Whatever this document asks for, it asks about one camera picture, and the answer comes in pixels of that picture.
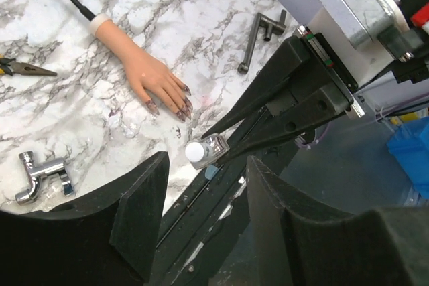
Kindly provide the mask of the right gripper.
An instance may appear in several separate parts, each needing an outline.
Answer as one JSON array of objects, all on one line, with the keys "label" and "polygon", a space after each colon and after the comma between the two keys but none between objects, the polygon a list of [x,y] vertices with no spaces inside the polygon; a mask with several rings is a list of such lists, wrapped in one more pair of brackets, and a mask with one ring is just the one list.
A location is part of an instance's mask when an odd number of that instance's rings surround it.
[{"label": "right gripper", "polygon": [[[312,33],[307,26],[299,26],[294,35],[281,43],[230,111],[202,137],[223,133],[258,111],[284,88],[288,80],[310,60],[310,52],[303,40],[312,53],[323,61],[341,91],[335,86],[319,88],[302,102],[267,122],[262,129],[231,147],[217,160],[219,165],[246,153],[284,144],[341,116],[345,111],[350,119],[365,115],[363,107],[353,96],[358,83],[326,38],[321,33]],[[343,94],[352,98],[351,104]]]}]

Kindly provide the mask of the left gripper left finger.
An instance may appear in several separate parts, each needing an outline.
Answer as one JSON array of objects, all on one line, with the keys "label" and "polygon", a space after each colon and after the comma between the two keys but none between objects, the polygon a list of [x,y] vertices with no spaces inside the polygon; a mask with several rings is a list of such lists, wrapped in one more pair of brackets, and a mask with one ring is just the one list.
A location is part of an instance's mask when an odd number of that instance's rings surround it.
[{"label": "left gripper left finger", "polygon": [[148,283],[168,176],[168,154],[157,152],[49,212],[2,212],[1,284]]}]

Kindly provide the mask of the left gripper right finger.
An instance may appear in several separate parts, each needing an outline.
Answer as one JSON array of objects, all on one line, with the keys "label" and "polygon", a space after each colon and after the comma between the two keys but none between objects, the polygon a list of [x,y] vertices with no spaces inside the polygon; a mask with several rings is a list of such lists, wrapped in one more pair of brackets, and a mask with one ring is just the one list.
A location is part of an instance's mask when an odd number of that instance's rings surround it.
[{"label": "left gripper right finger", "polygon": [[340,211],[247,159],[262,285],[427,285],[428,208]]}]

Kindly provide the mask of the clear nail polish bottle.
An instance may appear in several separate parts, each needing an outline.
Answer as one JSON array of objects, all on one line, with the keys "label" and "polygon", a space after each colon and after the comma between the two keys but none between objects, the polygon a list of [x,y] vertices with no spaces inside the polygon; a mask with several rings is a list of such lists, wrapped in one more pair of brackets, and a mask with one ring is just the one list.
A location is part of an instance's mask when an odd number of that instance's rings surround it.
[{"label": "clear nail polish bottle", "polygon": [[215,133],[187,144],[185,156],[195,170],[200,170],[213,164],[228,150],[229,145],[225,138]]}]

